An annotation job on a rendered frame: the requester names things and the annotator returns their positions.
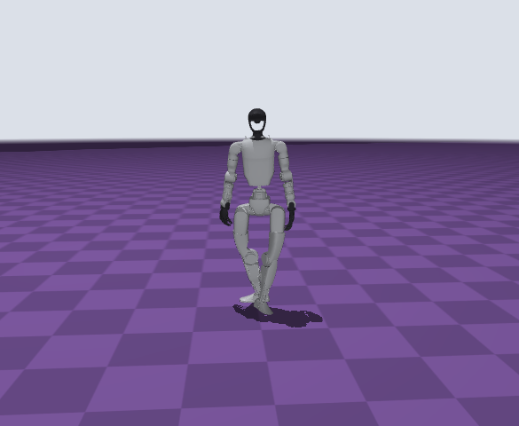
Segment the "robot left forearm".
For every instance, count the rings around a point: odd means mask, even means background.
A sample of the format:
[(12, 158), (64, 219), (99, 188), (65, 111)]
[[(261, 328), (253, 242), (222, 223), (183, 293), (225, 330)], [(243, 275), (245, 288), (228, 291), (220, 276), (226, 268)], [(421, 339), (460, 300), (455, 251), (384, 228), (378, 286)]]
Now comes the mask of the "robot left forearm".
[[(292, 172), (291, 172), (291, 174), (292, 174)], [(285, 190), (285, 197), (287, 200), (287, 207), (288, 207), (289, 202), (293, 202), (295, 204), (295, 193), (294, 193), (293, 186), (294, 186), (294, 183), (293, 183), (293, 175), (292, 175), (292, 180), (285, 182), (285, 184), (283, 184), (283, 187)]]

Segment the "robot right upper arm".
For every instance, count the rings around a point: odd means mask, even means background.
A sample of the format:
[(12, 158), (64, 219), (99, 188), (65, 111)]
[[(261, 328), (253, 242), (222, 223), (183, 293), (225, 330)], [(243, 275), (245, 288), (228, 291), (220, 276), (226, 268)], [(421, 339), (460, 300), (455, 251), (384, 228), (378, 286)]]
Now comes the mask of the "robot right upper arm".
[(239, 156), (237, 154), (239, 154), (241, 152), (242, 142), (243, 141), (234, 142), (230, 146), (229, 154), (228, 154), (228, 161), (227, 161), (228, 171), (226, 173), (226, 178), (225, 178), (226, 182), (235, 183), (235, 181), (237, 180), (237, 174), (235, 173), (235, 170), (236, 170), (237, 164), (238, 164), (238, 159), (239, 159)]

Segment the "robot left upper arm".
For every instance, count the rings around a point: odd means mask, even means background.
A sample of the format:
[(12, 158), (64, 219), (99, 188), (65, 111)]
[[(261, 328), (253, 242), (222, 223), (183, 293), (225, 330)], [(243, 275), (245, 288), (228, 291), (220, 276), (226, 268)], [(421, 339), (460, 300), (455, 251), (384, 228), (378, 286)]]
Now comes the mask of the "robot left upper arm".
[(275, 151), (279, 153), (278, 159), (279, 159), (279, 166), (281, 172), (279, 173), (279, 179), (283, 182), (292, 180), (292, 174), (289, 168), (289, 159), (288, 159), (288, 152), (287, 152), (287, 146), (283, 141), (273, 140), (273, 143), (275, 145)]

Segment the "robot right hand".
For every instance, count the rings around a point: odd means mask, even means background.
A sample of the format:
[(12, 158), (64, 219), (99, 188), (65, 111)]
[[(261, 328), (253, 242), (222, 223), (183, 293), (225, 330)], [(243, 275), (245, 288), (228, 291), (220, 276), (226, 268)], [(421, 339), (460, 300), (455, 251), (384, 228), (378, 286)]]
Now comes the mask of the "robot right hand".
[[(221, 210), (220, 210), (220, 220), (225, 224), (225, 225), (228, 225), (228, 222), (230, 224), (232, 224), (232, 221), (230, 220), (230, 218), (228, 217), (228, 209), (230, 208), (230, 202), (226, 202), (225, 204), (225, 208), (221, 205), (220, 206)], [(227, 222), (228, 220), (228, 222)]]

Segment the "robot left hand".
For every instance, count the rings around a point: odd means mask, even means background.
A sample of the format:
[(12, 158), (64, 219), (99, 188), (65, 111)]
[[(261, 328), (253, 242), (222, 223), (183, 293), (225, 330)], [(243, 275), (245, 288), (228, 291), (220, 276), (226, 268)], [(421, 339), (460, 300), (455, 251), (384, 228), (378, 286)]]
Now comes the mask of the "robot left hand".
[(284, 231), (288, 231), (292, 227), (295, 219), (295, 204), (293, 202), (289, 202), (287, 210), (289, 211), (289, 223), (285, 225), (287, 227), (285, 227)]

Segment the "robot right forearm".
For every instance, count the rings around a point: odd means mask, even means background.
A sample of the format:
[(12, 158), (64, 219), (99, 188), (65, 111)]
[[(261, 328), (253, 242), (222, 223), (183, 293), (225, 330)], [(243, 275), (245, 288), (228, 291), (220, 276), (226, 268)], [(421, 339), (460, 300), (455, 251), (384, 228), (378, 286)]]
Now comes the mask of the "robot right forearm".
[[(227, 172), (226, 172), (227, 173)], [(231, 200), (232, 200), (232, 189), (234, 187), (234, 183), (231, 183), (231, 182), (226, 182), (225, 181), (225, 178), (226, 178), (226, 173), (224, 175), (224, 190), (223, 190), (223, 195), (222, 195), (222, 200), (220, 201), (220, 204), (225, 208), (225, 204), (227, 202), (230, 202), (231, 204)]]

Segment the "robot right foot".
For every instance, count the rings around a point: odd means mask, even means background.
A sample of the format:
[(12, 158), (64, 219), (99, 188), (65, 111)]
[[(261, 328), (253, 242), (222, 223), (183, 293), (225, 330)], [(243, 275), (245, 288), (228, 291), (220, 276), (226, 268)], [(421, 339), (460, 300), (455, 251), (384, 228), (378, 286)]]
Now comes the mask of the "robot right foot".
[[(253, 293), (253, 294), (251, 294), (249, 296), (241, 297), (240, 298), (240, 302), (242, 302), (242, 303), (254, 303), (257, 298), (259, 298), (259, 296), (257, 296), (256, 292), (255, 292), (255, 293)], [(265, 301), (265, 299), (264, 299), (264, 301)], [(269, 302), (269, 301), (270, 301), (270, 298), (269, 298), (269, 296), (267, 296), (266, 302)]]

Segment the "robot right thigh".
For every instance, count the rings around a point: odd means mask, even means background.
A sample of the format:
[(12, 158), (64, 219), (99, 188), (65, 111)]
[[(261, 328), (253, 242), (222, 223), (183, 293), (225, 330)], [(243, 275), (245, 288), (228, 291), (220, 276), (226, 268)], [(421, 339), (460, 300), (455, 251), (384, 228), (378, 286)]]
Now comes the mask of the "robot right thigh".
[(238, 251), (248, 264), (258, 260), (258, 253), (248, 248), (249, 203), (239, 205), (234, 213), (233, 237)]

